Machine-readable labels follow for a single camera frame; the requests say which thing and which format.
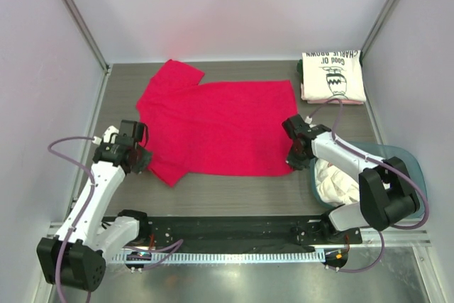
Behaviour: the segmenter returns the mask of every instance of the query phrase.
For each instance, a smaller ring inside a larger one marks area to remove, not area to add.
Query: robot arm
[[[54,238],[42,238],[37,247],[38,258],[46,281],[55,284],[57,255],[68,229],[81,215],[67,240],[61,267],[61,283],[86,291],[94,291],[104,276],[106,263],[131,241],[149,236],[147,214],[123,210],[105,231],[99,233],[101,220],[114,192],[130,172],[146,168],[151,154],[138,145],[146,132],[143,123],[122,121],[120,129],[111,126],[102,139],[95,140],[92,165],[95,190],[87,203],[91,182],[82,190],[73,210]]]
[[[331,130],[323,125],[309,125],[300,115],[287,119],[283,124],[293,140],[287,163],[296,170],[309,166],[310,159],[324,159],[356,180],[360,186],[360,201],[343,205],[326,213],[328,233],[336,234],[349,228],[371,226],[382,231],[419,209],[419,199],[414,189],[403,179],[373,162],[384,162],[408,176],[399,158],[383,158],[371,155],[341,140],[333,139]],[[339,146],[343,145],[366,155],[360,158]],[[389,183],[386,190],[383,183]]]

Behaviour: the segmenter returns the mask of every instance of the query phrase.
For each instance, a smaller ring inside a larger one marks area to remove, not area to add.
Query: floor
[[[195,62],[205,71],[202,82],[290,79],[295,96],[300,97],[296,61]],[[138,119],[135,103],[150,78],[162,64],[114,65],[108,80],[95,133],[101,135],[121,119]],[[297,101],[301,115],[315,106]],[[332,126],[338,107],[329,106],[317,114],[316,122]],[[364,106],[345,108],[338,135],[347,141],[374,142]],[[325,209],[310,190],[309,171],[284,177],[223,177],[188,174],[169,188],[150,172],[129,175],[115,193],[107,216],[122,209],[145,211],[150,216],[242,216],[309,215]]]
[[[349,268],[370,264],[377,248],[350,250]],[[87,293],[65,288],[69,303]],[[58,303],[53,293],[50,302]],[[319,263],[164,266],[142,274],[108,268],[92,303],[429,302],[412,248],[387,248],[383,260],[361,274],[335,273]]]

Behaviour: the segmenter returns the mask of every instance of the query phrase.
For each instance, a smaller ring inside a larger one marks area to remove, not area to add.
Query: white cloth
[[[303,53],[302,99],[344,99],[365,102],[359,50]]]
[[[358,183],[328,161],[315,163],[315,183],[320,199],[332,206],[360,201]]]

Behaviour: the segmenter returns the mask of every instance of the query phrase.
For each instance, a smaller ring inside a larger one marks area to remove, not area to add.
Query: cartoon face
[[[347,81],[342,74],[326,74],[326,82],[333,95],[345,95],[347,92]]]

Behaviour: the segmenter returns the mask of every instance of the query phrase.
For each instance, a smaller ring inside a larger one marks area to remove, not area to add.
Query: folded t-shirt
[[[148,126],[148,168],[173,186],[188,172],[280,176],[292,141],[282,122],[297,113],[290,81],[200,84],[204,73],[174,60],[138,100]]]

